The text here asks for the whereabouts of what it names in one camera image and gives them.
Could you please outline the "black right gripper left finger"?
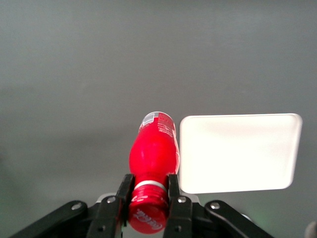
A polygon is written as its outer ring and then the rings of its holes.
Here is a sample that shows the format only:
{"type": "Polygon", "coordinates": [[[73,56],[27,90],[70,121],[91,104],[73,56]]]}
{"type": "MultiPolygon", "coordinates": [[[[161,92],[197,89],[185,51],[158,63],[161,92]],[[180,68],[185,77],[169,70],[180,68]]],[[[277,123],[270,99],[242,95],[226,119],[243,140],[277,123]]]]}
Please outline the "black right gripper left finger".
{"type": "Polygon", "coordinates": [[[134,175],[126,174],[115,195],[105,197],[99,203],[89,226],[88,238],[121,238],[127,225],[128,205],[134,188],[134,175]]]}

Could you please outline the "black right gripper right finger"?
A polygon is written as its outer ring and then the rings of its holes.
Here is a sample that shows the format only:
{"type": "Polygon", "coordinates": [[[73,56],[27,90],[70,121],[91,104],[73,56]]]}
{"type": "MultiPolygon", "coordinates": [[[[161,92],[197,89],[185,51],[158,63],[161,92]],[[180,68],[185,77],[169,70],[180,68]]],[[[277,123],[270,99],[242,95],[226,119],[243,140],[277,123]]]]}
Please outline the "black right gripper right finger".
{"type": "Polygon", "coordinates": [[[168,176],[169,215],[164,238],[192,237],[192,201],[181,195],[177,175],[168,176]]]}

